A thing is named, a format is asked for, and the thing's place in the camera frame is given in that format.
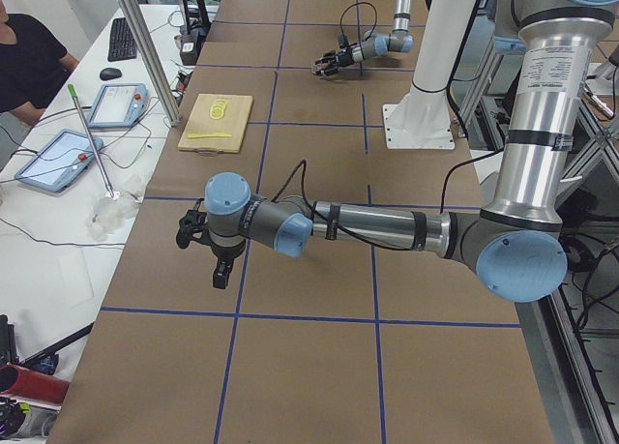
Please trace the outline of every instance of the tablet screen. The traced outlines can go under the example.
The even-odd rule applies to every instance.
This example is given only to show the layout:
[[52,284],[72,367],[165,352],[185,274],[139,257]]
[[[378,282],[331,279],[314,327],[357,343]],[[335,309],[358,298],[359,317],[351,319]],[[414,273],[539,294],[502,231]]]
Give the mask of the tablet screen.
[[95,124],[124,122],[136,91],[137,86],[132,85],[106,87],[97,107],[93,108],[96,112],[90,122]]
[[92,153],[88,138],[64,132],[21,172],[21,177],[32,178],[49,186],[54,185],[67,168],[78,169],[81,162],[77,156],[84,152]]

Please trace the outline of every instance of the keyboard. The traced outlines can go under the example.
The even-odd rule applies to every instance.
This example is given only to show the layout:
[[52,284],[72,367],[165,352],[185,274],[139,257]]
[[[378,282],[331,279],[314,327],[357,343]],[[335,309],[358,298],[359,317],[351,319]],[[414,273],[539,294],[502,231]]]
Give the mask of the keyboard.
[[114,18],[109,32],[107,61],[115,62],[117,60],[134,59],[136,55],[135,39],[133,38],[132,30],[129,29],[127,19],[123,16]]

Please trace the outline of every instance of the black t-shirt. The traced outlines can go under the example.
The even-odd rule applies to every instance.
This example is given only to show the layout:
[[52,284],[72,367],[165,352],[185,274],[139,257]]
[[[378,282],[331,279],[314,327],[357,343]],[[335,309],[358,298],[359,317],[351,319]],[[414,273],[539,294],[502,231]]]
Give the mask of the black t-shirt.
[[67,49],[30,15],[9,14],[17,44],[0,44],[0,113],[30,101],[46,108],[69,78],[58,62]]

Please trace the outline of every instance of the warning label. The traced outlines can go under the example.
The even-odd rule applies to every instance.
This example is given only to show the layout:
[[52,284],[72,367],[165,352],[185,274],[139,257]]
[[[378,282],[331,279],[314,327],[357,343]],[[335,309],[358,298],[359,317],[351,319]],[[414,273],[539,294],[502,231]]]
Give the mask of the warning label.
[[517,93],[567,93],[577,98],[591,58],[587,46],[561,45],[524,54]]

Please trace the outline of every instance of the white desk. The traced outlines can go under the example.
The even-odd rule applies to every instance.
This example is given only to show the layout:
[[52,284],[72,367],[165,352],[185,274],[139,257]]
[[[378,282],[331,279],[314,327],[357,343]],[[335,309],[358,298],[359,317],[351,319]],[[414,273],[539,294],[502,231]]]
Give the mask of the white desk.
[[[155,47],[161,57],[167,79],[172,83],[178,73],[180,57],[173,37],[178,34],[182,18],[175,14],[177,6],[142,6],[142,12]],[[114,16],[121,16],[120,11]],[[148,76],[141,55],[136,59],[107,62],[107,47],[111,20],[102,30],[92,47],[71,75],[72,83],[82,105],[91,105],[102,82],[99,71],[104,67],[117,67],[121,78],[110,82],[143,82],[149,96],[157,93]],[[167,137],[169,122],[161,104],[150,102],[150,111],[121,140],[105,152],[120,165],[130,164],[148,137],[148,147],[134,164],[121,169],[103,156],[103,164],[116,189],[122,189],[131,178],[141,178],[144,185],[150,179]],[[45,115],[74,107],[67,90],[61,90]],[[62,129],[83,132],[74,111],[43,120],[33,129],[23,145],[41,149]],[[96,133],[108,144],[125,131]],[[13,179],[15,173],[31,155],[17,154],[0,174],[0,181]],[[93,217],[93,206],[105,194],[102,176],[94,164],[66,191],[46,194],[34,191],[18,182],[0,184],[4,202],[0,205],[0,218],[16,224],[39,239],[55,243],[125,243],[133,219],[125,220],[111,234],[98,243],[89,233],[87,222]],[[0,312],[15,325],[15,339],[19,357],[40,351],[53,342],[91,323],[121,256],[122,246],[82,248],[55,247],[34,242],[18,230],[0,222]],[[78,341],[60,352],[60,365],[56,375],[71,379],[83,350],[85,340]]]

